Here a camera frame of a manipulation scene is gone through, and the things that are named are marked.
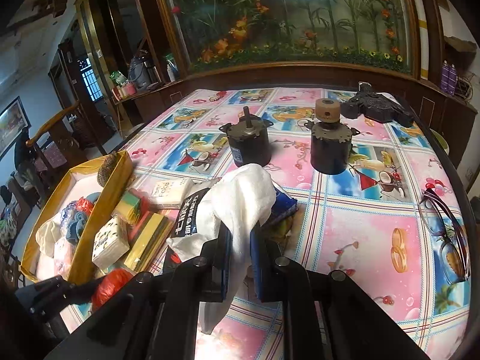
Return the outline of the flower aquarium display panel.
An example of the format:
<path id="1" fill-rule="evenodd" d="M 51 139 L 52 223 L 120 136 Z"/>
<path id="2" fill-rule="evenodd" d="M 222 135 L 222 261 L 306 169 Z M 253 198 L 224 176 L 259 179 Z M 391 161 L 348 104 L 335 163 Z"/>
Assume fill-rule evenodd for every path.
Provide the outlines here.
<path id="1" fill-rule="evenodd" d="M 189 73 L 321 61 L 409 73 L 405 0 L 164 0 Z"/>

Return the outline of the black motor with wooden pulley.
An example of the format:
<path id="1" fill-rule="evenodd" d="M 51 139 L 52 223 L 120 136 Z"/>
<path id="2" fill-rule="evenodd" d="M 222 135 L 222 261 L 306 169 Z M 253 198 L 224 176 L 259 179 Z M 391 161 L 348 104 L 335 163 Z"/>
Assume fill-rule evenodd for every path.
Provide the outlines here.
<path id="1" fill-rule="evenodd" d="M 352 138 L 360 134 L 356 128 L 342 124 L 340 115 L 339 101 L 320 98 L 315 106 L 318 121 L 304 124 L 311 131 L 310 163 L 322 174 L 337 175 L 346 170 Z"/>

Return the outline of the black foil snack pouch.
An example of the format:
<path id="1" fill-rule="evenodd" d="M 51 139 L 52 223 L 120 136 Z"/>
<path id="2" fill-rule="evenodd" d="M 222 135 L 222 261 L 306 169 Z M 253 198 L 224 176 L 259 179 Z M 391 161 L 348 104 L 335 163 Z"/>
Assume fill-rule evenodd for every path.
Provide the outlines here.
<path id="1" fill-rule="evenodd" d="M 196 223 L 199 204 L 209 188 L 198 189 L 187 196 L 181 204 L 163 261 L 162 273 L 171 273 L 183 262 L 201 254 L 206 238 L 198 233 Z"/>

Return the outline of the yellow cardboard box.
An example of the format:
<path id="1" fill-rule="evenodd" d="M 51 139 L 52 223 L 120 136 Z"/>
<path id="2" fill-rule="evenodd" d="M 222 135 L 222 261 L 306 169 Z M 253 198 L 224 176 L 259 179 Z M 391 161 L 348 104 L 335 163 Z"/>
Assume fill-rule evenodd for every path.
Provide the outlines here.
<path id="1" fill-rule="evenodd" d="M 32 228 L 22 273 L 32 282 L 56 275 L 73 284 L 92 279 L 95 236 L 111 219 L 132 173 L 125 150 L 69 169 Z"/>

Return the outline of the red plastic bag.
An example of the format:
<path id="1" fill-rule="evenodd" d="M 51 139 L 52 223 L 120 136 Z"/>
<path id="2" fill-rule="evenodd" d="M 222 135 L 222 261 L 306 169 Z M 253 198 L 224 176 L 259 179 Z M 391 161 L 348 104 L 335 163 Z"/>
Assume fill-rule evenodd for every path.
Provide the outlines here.
<path id="1" fill-rule="evenodd" d="M 76 201 L 76 210 L 86 214 L 87 216 L 91 215 L 94 207 L 95 204 L 85 197 L 81 197 Z"/>

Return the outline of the white plastic bag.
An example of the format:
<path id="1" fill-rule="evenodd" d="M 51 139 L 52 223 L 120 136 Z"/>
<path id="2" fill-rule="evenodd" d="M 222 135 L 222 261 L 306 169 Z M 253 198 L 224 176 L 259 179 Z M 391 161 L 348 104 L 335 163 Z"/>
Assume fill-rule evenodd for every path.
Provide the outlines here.
<path id="1" fill-rule="evenodd" d="M 265 224 L 276 201 L 272 178 L 262 166 L 250 163 L 225 174 L 196 204 L 192 219 L 167 239 L 168 247 L 182 262 L 200 255 L 206 242 L 218 237 L 224 224 L 232 235 L 229 260 L 229 283 L 221 303 L 202 302 L 199 324 L 210 334 L 226 316 L 251 264 L 250 233 Z"/>

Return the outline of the black metal bracket part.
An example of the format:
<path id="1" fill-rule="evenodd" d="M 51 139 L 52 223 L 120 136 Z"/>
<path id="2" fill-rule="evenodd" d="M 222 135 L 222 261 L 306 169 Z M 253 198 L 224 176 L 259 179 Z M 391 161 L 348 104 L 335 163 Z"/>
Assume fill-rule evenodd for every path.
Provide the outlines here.
<path id="1" fill-rule="evenodd" d="M 361 81 L 358 91 L 346 102 L 342 102 L 341 114 L 348 119 L 363 115 L 380 124 L 397 122 L 403 127 L 413 126 L 413 114 L 398 102 L 390 100 L 383 94 L 374 92 L 370 83 Z"/>

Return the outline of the blue patterned plastic bag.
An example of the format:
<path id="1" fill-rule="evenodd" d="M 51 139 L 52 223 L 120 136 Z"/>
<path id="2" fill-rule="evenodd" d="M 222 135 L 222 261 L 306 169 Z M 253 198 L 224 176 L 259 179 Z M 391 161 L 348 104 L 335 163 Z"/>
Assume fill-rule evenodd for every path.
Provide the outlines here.
<path id="1" fill-rule="evenodd" d="M 66 235 L 77 214 L 77 201 L 71 201 L 61 211 L 60 230 Z"/>

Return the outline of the black motor with shaft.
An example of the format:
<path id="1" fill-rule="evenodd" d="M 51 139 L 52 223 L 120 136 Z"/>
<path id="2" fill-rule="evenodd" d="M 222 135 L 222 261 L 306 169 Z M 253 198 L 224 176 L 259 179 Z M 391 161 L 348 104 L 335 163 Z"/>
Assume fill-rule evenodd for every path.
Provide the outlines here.
<path id="1" fill-rule="evenodd" d="M 273 122 L 251 114 L 248 106 L 243 108 L 243 113 L 236 124 L 224 124 L 219 130 L 227 136 L 237 167 L 247 164 L 264 167 L 272 158 L 268 128 Z"/>

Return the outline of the pink cup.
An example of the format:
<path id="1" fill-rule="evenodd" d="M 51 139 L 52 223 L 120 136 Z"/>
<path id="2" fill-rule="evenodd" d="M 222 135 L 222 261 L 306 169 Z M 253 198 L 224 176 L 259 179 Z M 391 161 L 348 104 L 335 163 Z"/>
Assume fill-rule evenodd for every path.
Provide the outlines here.
<path id="1" fill-rule="evenodd" d="M 133 82 L 127 81 L 123 87 L 122 87 L 123 92 L 125 93 L 126 97 L 133 96 L 134 94 L 137 93 L 136 86 L 134 85 Z"/>

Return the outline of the blue white tissue pack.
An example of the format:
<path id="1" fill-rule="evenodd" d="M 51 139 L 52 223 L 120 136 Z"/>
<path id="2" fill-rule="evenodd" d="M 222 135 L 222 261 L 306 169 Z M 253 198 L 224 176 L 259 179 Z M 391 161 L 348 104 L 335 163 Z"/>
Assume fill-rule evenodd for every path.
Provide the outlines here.
<path id="1" fill-rule="evenodd" d="M 287 191 L 285 191 L 275 181 L 272 182 L 276 192 L 276 200 L 272 206 L 270 217 L 262 225 L 263 229 L 270 228 L 282 220 L 291 217 L 297 210 L 298 201 L 291 197 Z"/>

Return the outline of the white orange tissue pack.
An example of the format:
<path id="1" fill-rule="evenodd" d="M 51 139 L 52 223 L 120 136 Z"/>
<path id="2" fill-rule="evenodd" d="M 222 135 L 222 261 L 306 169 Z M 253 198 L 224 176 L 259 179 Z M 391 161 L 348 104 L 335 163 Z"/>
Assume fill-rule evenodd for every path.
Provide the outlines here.
<path id="1" fill-rule="evenodd" d="M 151 192 L 150 201 L 162 209 L 178 209 L 193 185 L 188 177 L 159 181 Z"/>

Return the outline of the white floral tissue pack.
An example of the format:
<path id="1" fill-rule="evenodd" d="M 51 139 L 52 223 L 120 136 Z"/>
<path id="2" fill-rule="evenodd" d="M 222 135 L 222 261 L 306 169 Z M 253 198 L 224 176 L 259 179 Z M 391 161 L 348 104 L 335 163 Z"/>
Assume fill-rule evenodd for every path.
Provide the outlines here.
<path id="1" fill-rule="evenodd" d="M 92 263 L 100 270 L 106 270 L 128 250 L 126 223 L 114 216 L 95 235 Z"/>

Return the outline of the yellow red sponge stack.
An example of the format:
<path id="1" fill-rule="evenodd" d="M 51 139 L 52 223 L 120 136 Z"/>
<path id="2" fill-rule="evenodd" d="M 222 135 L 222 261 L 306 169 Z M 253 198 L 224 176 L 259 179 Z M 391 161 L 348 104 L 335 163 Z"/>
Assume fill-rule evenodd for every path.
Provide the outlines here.
<path id="1" fill-rule="evenodd" d="M 124 265 L 131 271 L 142 272 L 150 265 L 160 246 L 168 238 L 174 222 L 167 216 L 153 213 L 144 223 L 138 237 L 133 243 Z"/>

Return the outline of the bagged yellow green sponges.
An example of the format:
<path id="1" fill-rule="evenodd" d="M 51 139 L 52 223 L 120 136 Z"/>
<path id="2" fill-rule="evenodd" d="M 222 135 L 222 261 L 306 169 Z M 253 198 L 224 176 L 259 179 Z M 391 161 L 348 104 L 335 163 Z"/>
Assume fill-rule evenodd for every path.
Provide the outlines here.
<path id="1" fill-rule="evenodd" d="M 147 196 L 137 189 L 127 189 L 112 211 L 112 217 L 119 217 L 128 225 L 136 225 L 140 218 L 149 211 Z"/>

